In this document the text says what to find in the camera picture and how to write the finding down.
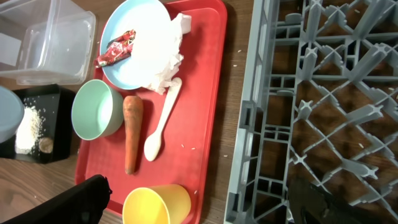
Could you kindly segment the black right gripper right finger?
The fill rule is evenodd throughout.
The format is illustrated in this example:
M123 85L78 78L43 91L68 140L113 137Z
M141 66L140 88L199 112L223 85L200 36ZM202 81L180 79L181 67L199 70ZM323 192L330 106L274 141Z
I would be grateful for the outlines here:
M397 222L397 179L371 185L362 177L288 181L289 209L295 223Z

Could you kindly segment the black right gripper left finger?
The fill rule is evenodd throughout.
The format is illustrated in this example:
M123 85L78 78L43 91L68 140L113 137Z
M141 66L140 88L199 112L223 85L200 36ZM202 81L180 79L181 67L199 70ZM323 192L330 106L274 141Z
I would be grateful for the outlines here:
M97 174L3 224L98 224L111 194L108 179Z

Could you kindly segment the brown food scrap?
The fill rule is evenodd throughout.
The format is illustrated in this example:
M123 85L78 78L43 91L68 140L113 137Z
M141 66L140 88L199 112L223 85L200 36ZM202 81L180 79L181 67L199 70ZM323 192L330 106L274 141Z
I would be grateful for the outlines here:
M39 151L46 154L51 154L53 151L53 139L52 138L41 138L39 140Z

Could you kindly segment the yellow plastic cup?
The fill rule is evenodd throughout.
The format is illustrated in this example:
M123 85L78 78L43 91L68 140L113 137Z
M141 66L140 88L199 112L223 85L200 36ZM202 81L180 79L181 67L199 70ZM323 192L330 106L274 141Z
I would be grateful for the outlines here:
M182 223L191 206L189 193L181 185L139 187L126 197L122 219L124 224Z

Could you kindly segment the white plastic spoon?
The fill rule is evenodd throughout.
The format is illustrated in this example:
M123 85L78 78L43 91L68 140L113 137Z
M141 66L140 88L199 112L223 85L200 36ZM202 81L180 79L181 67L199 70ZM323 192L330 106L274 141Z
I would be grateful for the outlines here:
M165 97L164 106L162 108L162 113L159 118L158 125L155 131L147 137L144 143L144 155L145 158L152 162L156 159L160 148L162 146L162 133L165 128L166 122L170 116L172 108L174 107L175 101L178 97L180 89L182 87L182 79L177 77L173 81L175 85L169 87L167 96Z

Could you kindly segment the white rice pile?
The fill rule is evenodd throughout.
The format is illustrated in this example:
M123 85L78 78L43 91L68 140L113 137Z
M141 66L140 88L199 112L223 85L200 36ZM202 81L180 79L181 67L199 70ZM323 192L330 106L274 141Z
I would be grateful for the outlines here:
M37 146L43 135L45 118L40 114L41 109L29 103L24 107L23 119L16 131L15 152L30 154Z

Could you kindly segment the mint green bowl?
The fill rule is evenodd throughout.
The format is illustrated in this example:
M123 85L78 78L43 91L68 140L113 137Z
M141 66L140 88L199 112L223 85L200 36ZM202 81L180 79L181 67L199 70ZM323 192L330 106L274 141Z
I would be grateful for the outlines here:
M81 139L91 141L110 136L124 121L123 97L104 81L90 80L78 90L71 116Z

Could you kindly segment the orange carrot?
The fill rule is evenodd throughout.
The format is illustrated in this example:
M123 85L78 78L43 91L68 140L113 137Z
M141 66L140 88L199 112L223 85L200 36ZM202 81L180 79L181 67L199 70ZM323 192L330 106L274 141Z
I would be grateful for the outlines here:
M143 112L144 105L139 96L125 97L123 101L123 115L126 134L125 172L128 175L135 173L136 170Z

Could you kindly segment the light blue bowl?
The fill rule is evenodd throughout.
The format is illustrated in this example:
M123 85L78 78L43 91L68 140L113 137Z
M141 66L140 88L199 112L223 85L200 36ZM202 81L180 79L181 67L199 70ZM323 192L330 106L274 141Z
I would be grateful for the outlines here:
M15 135L23 117L24 105L11 90L1 86L1 142Z

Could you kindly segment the red snack wrapper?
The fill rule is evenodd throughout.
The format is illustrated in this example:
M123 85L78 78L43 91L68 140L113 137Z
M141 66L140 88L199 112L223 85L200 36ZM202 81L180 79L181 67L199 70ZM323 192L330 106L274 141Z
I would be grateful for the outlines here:
M95 67L107 67L130 57L135 38L136 31L132 29L110 41L106 52L96 58Z

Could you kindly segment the white napkin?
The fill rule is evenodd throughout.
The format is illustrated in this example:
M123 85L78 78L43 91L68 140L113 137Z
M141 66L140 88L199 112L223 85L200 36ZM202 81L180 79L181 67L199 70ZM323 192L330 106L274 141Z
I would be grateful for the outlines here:
M192 17L179 13L160 27L140 30L134 40L126 82L160 95L175 85L173 77L184 59L180 46L191 28Z

